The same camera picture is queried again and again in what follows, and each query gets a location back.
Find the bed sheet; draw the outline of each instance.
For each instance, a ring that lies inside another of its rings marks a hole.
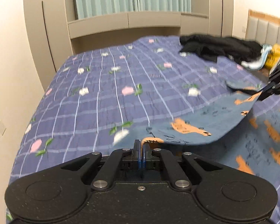
[[[261,86],[228,58],[207,62],[195,54],[180,54],[180,49],[176,36],[149,36],[69,57],[31,118],[10,183],[92,151],[109,155],[115,126],[149,126],[194,112],[230,94],[226,80]],[[200,94],[189,96],[189,88]],[[254,117],[279,111],[276,95],[253,106]],[[272,219],[279,224],[280,176],[271,182],[279,196]]]

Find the wall outlet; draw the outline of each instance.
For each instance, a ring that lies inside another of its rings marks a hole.
[[[6,130],[5,125],[3,124],[2,120],[0,120],[0,134],[3,136],[4,132]]]

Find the bed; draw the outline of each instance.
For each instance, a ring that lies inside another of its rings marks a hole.
[[[228,58],[207,62],[195,54],[179,54],[180,49],[177,36],[149,36],[131,44],[69,57],[31,118],[15,158],[10,183],[89,152],[109,155],[114,149],[117,126],[133,129],[197,111],[229,95],[228,80],[263,86]],[[200,95],[189,97],[189,87],[199,89]],[[240,144],[245,150],[241,154],[244,161],[256,162],[254,173],[266,178],[278,191],[272,220],[279,224],[280,165],[269,158],[269,150],[265,152],[277,144],[269,137],[263,144],[247,141],[241,133],[251,126],[250,119],[259,120],[260,128],[266,127],[263,122],[267,116],[273,117],[270,122],[280,119],[280,95],[256,102],[249,117],[220,141],[179,146],[178,150],[187,149],[238,168],[236,145]],[[273,169],[275,174],[268,175],[266,168]]]

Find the wooden headboard frame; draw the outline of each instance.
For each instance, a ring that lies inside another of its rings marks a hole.
[[[260,44],[280,44],[280,18],[249,10],[245,38]]]

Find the black robotic gripper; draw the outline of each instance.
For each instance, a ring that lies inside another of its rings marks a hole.
[[[92,152],[14,181],[5,192],[12,224],[259,223],[277,203],[266,180],[184,152]]]

